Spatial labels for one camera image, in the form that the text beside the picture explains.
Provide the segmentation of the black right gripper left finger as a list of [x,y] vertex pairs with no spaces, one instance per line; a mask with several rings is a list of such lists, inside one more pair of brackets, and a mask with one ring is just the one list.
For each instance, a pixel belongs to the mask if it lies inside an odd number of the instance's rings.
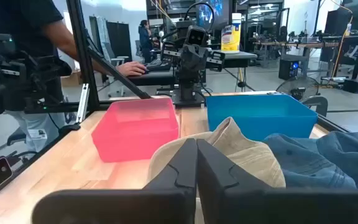
[[193,223],[197,143],[187,139],[143,189],[59,190],[43,197],[32,223]]

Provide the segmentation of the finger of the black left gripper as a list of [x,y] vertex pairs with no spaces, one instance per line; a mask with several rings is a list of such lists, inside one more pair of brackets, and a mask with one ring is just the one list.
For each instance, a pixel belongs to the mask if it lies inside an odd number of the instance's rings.
[[205,47],[196,46],[196,70],[204,70],[209,56],[209,50]]
[[184,70],[191,70],[194,57],[196,56],[193,46],[184,45],[181,51],[181,67]]

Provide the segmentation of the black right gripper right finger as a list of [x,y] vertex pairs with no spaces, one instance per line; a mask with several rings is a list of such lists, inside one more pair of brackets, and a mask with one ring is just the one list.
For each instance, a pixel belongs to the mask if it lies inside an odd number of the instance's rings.
[[273,188],[205,140],[196,143],[205,223],[358,224],[358,190]]

